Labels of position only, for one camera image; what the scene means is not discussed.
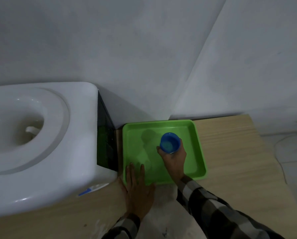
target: wooden table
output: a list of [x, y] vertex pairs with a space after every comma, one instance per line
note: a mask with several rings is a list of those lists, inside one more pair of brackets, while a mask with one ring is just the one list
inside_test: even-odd
[[[285, 238], [297, 238], [297, 204], [250, 117], [205, 119], [195, 124], [209, 169], [208, 178], [199, 183]], [[163, 238], [166, 227], [168, 238], [201, 237], [198, 225], [174, 201], [175, 190], [174, 185], [158, 186], [138, 238]], [[114, 182], [80, 198], [0, 218], [0, 239], [100, 238], [124, 212], [122, 193]]]

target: plaid sleeve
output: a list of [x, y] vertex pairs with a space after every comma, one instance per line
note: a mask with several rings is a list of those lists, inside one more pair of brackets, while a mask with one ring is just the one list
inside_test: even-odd
[[135, 239], [140, 223], [135, 214], [121, 217], [102, 239]]
[[183, 177], [177, 186], [177, 201], [195, 218], [208, 239], [283, 238], [251, 217], [234, 210], [226, 201], [208, 192], [188, 176]]

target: green tray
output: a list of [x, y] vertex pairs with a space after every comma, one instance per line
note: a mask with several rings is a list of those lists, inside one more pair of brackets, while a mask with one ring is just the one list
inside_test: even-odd
[[123, 127], [123, 178], [126, 183], [125, 167], [130, 162], [139, 173], [141, 164], [145, 165], [145, 183], [170, 184], [170, 178], [162, 158], [156, 150], [161, 137], [166, 132], [179, 136], [187, 153], [184, 173], [192, 179], [205, 178], [207, 167], [199, 142], [196, 126], [192, 120], [170, 120], [128, 123]]

